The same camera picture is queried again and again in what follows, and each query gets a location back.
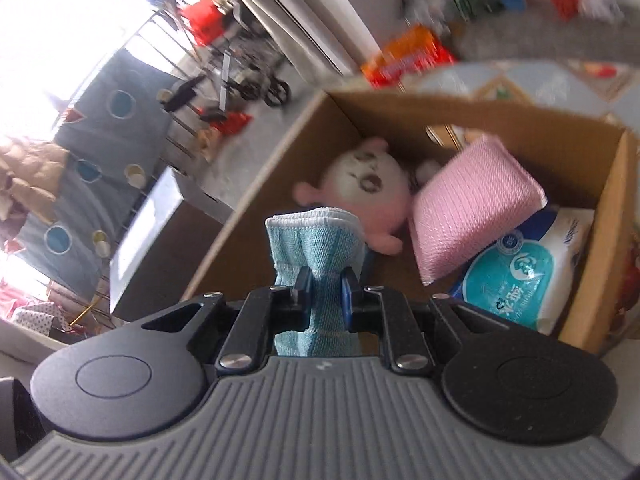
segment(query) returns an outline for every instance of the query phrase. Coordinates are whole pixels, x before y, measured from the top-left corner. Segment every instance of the brown fabric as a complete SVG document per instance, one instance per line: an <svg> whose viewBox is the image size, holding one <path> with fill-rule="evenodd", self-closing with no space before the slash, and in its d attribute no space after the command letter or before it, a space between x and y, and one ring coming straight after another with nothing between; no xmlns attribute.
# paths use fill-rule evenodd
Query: brown fabric
<svg viewBox="0 0 640 480"><path fill-rule="evenodd" d="M55 142L0 139L0 190L45 224L56 221L53 204L60 190L68 151Z"/></svg>

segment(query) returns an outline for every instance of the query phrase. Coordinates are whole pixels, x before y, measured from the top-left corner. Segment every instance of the metal screw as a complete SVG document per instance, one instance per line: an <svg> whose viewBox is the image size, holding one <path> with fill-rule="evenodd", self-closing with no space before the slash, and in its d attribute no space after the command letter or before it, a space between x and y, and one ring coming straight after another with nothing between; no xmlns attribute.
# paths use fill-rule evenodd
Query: metal screw
<svg viewBox="0 0 640 480"><path fill-rule="evenodd" d="M403 370L419 370L429 364L429 360L420 354L405 354L401 355L396 364Z"/></svg>
<svg viewBox="0 0 640 480"><path fill-rule="evenodd" d="M220 365L231 370L247 368L251 364L251 358L247 354L228 354L220 359Z"/></svg>

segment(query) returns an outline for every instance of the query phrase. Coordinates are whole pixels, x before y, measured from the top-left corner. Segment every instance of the cardboard flap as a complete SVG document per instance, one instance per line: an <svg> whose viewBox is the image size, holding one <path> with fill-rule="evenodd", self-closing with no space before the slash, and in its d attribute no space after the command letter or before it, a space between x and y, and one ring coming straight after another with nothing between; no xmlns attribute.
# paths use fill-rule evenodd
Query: cardboard flap
<svg viewBox="0 0 640 480"><path fill-rule="evenodd" d="M629 250L636 197L636 138L625 132L596 209L584 272L560 341L597 352L609 330Z"/></svg>

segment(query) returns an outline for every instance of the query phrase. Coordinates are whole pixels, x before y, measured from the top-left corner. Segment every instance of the black circular pad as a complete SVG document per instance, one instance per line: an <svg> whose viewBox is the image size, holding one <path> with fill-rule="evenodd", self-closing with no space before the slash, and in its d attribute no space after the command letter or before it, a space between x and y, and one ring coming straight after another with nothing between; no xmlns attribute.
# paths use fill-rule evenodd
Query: black circular pad
<svg viewBox="0 0 640 480"><path fill-rule="evenodd" d="M202 398L204 370L182 335L134 325L59 350L36 368L31 395L56 430L130 440L175 424Z"/></svg>
<svg viewBox="0 0 640 480"><path fill-rule="evenodd" d="M529 330L478 334L444 368L447 400L493 436L524 444L577 440L602 430L616 380L594 356Z"/></svg>

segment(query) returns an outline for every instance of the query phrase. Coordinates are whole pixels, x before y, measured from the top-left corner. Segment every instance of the plush toy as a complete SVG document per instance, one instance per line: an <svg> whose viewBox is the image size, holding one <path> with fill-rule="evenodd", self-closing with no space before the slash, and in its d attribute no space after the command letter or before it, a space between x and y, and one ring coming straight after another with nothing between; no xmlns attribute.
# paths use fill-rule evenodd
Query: plush toy
<svg viewBox="0 0 640 480"><path fill-rule="evenodd" d="M307 206L323 204L356 215L369 247L382 254L398 254L402 240L392 235L405 221L411 205L409 177L389 155L386 140L365 140L356 150L343 153L326 170L319 189L299 182L293 198ZM419 181L437 171L417 171Z"/></svg>

